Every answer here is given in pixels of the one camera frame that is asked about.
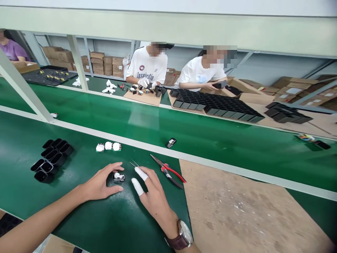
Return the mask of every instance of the right hand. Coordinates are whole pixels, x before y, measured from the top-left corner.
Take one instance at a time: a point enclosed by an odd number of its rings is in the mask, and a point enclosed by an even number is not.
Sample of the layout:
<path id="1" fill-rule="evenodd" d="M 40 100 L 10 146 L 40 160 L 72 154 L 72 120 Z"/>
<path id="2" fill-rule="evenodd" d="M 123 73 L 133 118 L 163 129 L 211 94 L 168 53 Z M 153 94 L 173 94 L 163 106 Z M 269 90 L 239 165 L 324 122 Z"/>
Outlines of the right hand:
<path id="1" fill-rule="evenodd" d="M 144 180 L 148 192 L 145 193 L 137 179 L 131 181 L 135 187 L 140 201 L 152 217 L 158 222 L 161 229 L 169 239 L 176 238 L 178 233 L 178 216 L 170 208 L 163 187 L 154 170 L 146 167 L 135 167 L 138 175 Z"/>
<path id="2" fill-rule="evenodd" d="M 216 84 L 217 82 L 210 82 L 210 83 L 204 83 L 203 89 L 205 90 L 219 90 L 213 86 L 213 84 Z"/>
<path id="3" fill-rule="evenodd" d="M 143 77 L 142 79 L 140 79 L 138 81 L 138 85 L 141 85 L 143 86 L 144 88 L 147 88 L 147 86 L 150 84 L 150 81 L 146 78 L 146 77 Z"/>

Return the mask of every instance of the pliers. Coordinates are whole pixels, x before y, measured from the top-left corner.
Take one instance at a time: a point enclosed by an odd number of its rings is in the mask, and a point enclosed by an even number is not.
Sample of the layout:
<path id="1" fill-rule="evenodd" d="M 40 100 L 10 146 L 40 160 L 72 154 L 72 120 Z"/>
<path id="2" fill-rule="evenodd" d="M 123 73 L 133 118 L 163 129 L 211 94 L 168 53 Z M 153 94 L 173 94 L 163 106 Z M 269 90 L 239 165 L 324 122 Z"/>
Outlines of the pliers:
<path id="1" fill-rule="evenodd" d="M 186 180 L 179 175 L 178 172 L 176 172 L 175 170 L 173 170 L 167 163 L 163 163 L 161 160 L 155 158 L 153 155 L 150 155 L 155 161 L 156 163 L 160 166 L 161 171 L 165 174 L 165 176 L 172 182 L 172 184 L 174 184 L 175 186 L 177 186 L 180 189 L 183 189 L 183 186 L 181 184 L 179 184 L 177 181 L 175 181 L 171 175 L 169 174 L 169 171 L 173 172 L 174 174 L 177 175 L 177 177 L 183 182 L 186 183 Z"/>

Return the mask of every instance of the hand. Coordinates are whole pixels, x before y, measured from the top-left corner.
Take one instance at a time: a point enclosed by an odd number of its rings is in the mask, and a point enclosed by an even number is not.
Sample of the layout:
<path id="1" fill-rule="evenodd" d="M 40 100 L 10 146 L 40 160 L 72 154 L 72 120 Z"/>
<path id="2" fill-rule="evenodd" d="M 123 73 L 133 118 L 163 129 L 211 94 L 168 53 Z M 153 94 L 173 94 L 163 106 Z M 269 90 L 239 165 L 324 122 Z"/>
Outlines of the hand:
<path id="1" fill-rule="evenodd" d="M 135 167 L 134 169 L 145 181 L 148 192 L 145 193 L 137 179 L 131 181 L 135 187 L 140 201 L 148 210 L 150 215 L 158 222 L 161 229 L 169 239 L 176 238 L 178 233 L 178 217 L 170 208 L 163 187 L 154 170 L 146 167 Z"/>
<path id="2" fill-rule="evenodd" d="M 138 81 L 138 85 L 141 85 L 143 86 L 144 88 L 147 88 L 147 86 L 150 84 L 150 81 L 146 78 L 146 77 L 143 77 L 142 79 L 140 79 Z"/>
<path id="3" fill-rule="evenodd" d="M 216 84 L 216 83 L 218 83 L 218 82 L 204 83 L 204 84 L 203 84 L 203 88 L 204 88 L 205 90 L 219 90 L 219 89 L 217 89 L 217 88 L 215 88 L 215 87 L 213 86 L 213 84 Z"/>
<path id="4" fill-rule="evenodd" d="M 84 194 L 85 201 L 105 199 L 112 194 L 123 191 L 122 186 L 106 186 L 106 179 L 111 172 L 123 171 L 122 162 L 109 164 L 99 170 L 86 183 L 79 185 L 81 192 Z"/>

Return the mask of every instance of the woman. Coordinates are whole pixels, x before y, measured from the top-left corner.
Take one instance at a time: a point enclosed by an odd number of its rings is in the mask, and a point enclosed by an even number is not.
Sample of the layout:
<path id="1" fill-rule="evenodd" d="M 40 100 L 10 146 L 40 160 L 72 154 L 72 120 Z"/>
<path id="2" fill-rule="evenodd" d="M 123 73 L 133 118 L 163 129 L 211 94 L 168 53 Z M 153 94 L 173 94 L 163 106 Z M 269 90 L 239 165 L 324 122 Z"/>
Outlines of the woman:
<path id="1" fill-rule="evenodd" d="M 227 80 L 224 64 L 220 63 L 225 54 L 227 50 L 219 50 L 219 47 L 207 47 L 206 50 L 202 50 L 198 57 L 183 67 L 174 87 L 191 91 L 218 90 L 213 84 Z"/>
<path id="2" fill-rule="evenodd" d="M 0 30 L 0 48 L 11 61 L 31 61 L 18 43 L 6 38 L 4 30 Z"/>

